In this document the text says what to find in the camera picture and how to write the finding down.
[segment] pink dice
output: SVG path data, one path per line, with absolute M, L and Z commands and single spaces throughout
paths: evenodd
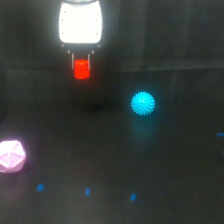
M 18 172 L 23 168 L 25 160 L 26 152 L 19 141 L 4 141 L 0 143 L 0 172 Z

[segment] glowing object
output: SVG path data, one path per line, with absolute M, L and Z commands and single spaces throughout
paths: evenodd
M 71 44 L 96 44 L 101 40 L 103 17 L 99 1 L 89 4 L 62 2 L 59 36 Z
M 76 60 L 74 76 L 77 79 L 87 79 L 90 76 L 89 61 L 88 60 Z
M 149 93 L 140 92 L 132 98 L 131 107 L 136 114 L 146 116 L 154 110 L 155 100 Z
M 19 141 L 0 143 L 0 172 L 13 173 L 20 171 L 26 160 L 26 152 Z
M 37 191 L 43 191 L 44 190 L 44 185 L 43 184 L 39 184 L 37 186 Z

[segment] red cube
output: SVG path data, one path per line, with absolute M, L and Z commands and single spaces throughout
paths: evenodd
M 88 60 L 75 60 L 74 76 L 76 79 L 88 79 L 90 77 Z

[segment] blue spiky ball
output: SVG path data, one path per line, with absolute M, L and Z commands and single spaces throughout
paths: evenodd
M 149 93 L 140 92 L 132 98 L 131 107 L 136 114 L 146 116 L 154 110 L 155 100 Z

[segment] pink polyhedron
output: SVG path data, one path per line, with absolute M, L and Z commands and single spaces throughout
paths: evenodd
M 18 172 L 23 168 L 25 160 L 26 152 L 19 141 L 4 141 L 0 143 L 0 172 Z

